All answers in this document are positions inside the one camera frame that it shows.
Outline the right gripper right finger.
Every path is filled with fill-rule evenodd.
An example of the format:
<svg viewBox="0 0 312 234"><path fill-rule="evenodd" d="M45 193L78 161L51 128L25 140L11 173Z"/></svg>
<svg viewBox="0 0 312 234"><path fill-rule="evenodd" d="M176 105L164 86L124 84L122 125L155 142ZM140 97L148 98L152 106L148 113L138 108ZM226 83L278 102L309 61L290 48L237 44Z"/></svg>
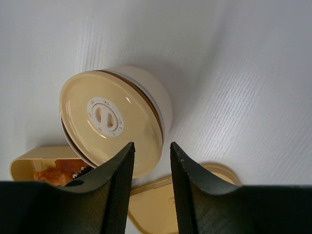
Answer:
<svg viewBox="0 0 312 234"><path fill-rule="evenodd" d="M170 146L178 231L181 234L309 234L311 186L236 186Z"/></svg>

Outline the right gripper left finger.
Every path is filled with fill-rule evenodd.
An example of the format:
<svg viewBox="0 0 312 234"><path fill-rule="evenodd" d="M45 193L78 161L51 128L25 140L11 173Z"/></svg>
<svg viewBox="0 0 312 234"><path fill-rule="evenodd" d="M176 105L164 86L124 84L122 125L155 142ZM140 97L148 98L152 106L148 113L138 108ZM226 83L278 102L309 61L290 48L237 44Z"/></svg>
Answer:
<svg viewBox="0 0 312 234"><path fill-rule="evenodd" d="M126 229L135 145L65 186L0 184L3 234L122 234Z"/></svg>

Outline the black sea cucumber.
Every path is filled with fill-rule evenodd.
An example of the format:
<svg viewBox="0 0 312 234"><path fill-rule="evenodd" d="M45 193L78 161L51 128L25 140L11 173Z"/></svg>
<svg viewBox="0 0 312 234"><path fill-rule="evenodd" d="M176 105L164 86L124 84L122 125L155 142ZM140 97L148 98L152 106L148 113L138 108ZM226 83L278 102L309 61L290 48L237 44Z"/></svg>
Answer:
<svg viewBox="0 0 312 234"><path fill-rule="evenodd" d="M72 179L77 179L85 174L87 174L88 172L92 171L94 168L88 166L88 167L81 167L81 170L78 172L75 172L72 176Z"/></svg>

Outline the red-orange food slice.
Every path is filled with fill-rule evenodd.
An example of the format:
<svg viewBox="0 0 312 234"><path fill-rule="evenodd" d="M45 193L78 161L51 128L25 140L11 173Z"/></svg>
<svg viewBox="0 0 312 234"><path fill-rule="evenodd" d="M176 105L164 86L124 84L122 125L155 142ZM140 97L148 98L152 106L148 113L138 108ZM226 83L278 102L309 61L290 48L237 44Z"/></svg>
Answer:
<svg viewBox="0 0 312 234"><path fill-rule="evenodd" d="M67 173L79 172L82 167L88 166L88 164L81 159L57 159L55 165L56 168Z"/></svg>

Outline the fried chicken piece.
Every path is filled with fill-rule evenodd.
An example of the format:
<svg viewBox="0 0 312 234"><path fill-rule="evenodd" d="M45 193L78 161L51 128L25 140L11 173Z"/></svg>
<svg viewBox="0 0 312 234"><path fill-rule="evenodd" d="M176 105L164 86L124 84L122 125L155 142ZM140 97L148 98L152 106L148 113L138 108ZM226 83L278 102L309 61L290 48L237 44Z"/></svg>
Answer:
<svg viewBox="0 0 312 234"><path fill-rule="evenodd" d="M64 172L57 168L48 168L35 172L34 179L44 181L53 186L65 186L73 179L72 173Z"/></svg>

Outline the tan rectangular box lid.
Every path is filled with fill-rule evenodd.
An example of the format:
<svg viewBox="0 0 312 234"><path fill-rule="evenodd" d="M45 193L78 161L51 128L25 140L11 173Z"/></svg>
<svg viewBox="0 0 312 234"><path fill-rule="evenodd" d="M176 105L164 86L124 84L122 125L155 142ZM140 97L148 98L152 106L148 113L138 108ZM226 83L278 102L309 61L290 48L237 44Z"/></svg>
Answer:
<svg viewBox="0 0 312 234"><path fill-rule="evenodd" d="M225 184L241 186L237 175L215 163L187 166L191 179L198 183L206 178L218 178ZM178 221L173 180L171 176L143 184L131 190L128 217L142 234L178 234Z"/></svg>

